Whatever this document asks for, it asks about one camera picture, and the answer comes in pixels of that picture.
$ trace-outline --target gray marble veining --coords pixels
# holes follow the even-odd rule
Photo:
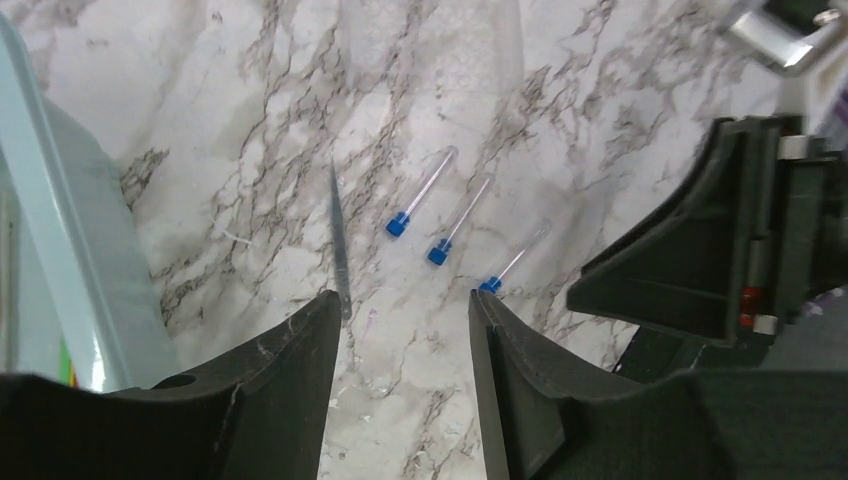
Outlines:
[[[444,480],[485,477],[468,290],[533,219],[550,218],[554,231],[503,297],[611,367],[634,327],[566,311],[567,286],[676,187],[711,118],[773,109],[776,79],[713,33],[728,3],[521,0],[525,75],[502,96],[405,80],[352,88],[335,0],[0,0],[0,10],[47,95],[125,169],[187,365],[334,287],[336,162],[354,312],[321,478]],[[392,241],[383,225],[447,145],[460,149],[455,167]],[[432,268],[433,233],[484,170],[492,194]]]

